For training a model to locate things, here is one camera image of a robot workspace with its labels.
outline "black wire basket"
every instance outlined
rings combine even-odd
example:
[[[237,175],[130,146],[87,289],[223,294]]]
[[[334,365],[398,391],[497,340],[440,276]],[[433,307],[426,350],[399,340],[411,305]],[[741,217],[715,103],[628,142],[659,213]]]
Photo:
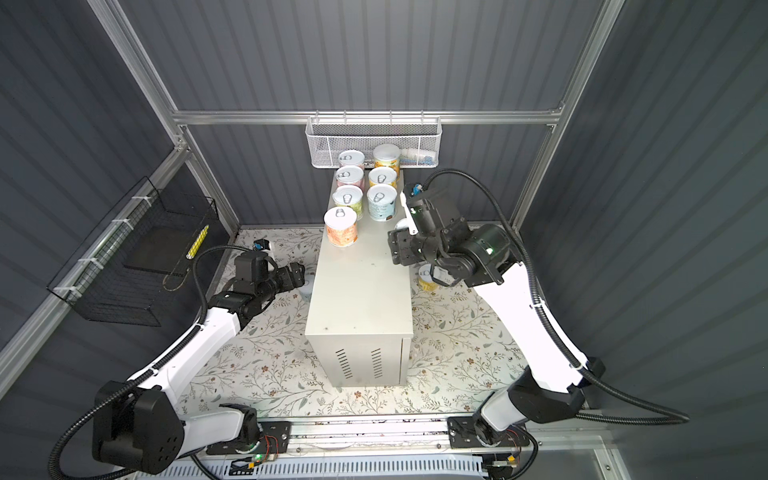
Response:
[[[209,197],[152,188],[131,201],[135,207],[112,220],[106,236],[76,250],[48,291],[88,320],[160,326],[173,316],[177,295],[194,288],[194,255],[223,228]]]

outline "red wire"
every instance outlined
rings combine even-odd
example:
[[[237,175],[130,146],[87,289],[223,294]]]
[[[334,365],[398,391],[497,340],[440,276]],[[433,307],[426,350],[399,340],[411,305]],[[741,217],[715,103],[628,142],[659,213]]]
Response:
[[[275,441],[275,449],[276,449],[277,451],[279,451],[279,450],[280,450],[280,444],[277,442],[277,439],[276,439],[275,437],[273,437],[273,436],[271,436],[271,435],[265,435],[264,437],[267,439],[267,441],[266,441],[266,446],[267,446],[267,447],[269,447],[269,445],[270,445],[270,441],[269,441],[269,439],[272,439],[272,440],[274,440],[274,441]],[[279,455],[279,452],[277,452],[277,451],[275,451],[275,458],[277,458],[277,456]]]

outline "can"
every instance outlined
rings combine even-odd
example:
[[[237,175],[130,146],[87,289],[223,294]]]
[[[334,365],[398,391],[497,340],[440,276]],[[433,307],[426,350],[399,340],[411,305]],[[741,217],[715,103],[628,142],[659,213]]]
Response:
[[[323,217],[328,241],[337,247],[348,247],[357,241],[357,214],[349,207],[334,207]]]
[[[362,190],[364,177],[365,172],[363,170],[360,170],[358,167],[347,165],[336,171],[336,185],[339,187],[342,185],[354,185]]]
[[[391,167],[376,167],[368,173],[370,186],[392,185],[397,188],[397,172]]]
[[[333,203],[337,207],[349,207],[357,214],[357,220],[362,218],[362,190],[354,185],[342,185],[333,192]]]
[[[386,222],[395,216],[397,190],[392,185],[379,184],[368,189],[368,213],[377,222]]]
[[[400,176],[400,148],[393,144],[379,145],[373,149],[373,166],[392,168]]]
[[[432,265],[425,263],[419,268],[419,286],[425,292],[434,292],[437,290],[438,284],[432,279],[432,275],[429,271],[432,269]]]
[[[365,169],[365,162],[366,156],[359,150],[344,150],[339,154],[340,167],[358,167],[360,170],[363,170]]]

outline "orange can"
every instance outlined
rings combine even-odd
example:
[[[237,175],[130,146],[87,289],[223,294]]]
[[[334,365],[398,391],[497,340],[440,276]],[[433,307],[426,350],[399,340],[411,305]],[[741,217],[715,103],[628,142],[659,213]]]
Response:
[[[357,241],[357,213],[350,207],[334,207],[326,212],[328,241],[337,247],[348,247]]]

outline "white cable tray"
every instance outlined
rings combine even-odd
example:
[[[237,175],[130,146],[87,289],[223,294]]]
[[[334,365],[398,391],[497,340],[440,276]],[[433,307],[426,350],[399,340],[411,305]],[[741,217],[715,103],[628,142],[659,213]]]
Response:
[[[203,464],[215,475],[224,479],[234,478],[361,478],[387,476],[462,475],[461,478],[483,478],[482,459],[472,455],[423,454],[343,457],[279,458],[263,463],[251,475],[229,475],[232,458],[204,459]],[[166,480],[190,480],[206,478],[203,472],[187,458],[177,460],[157,475],[139,472],[137,478],[165,478]]]

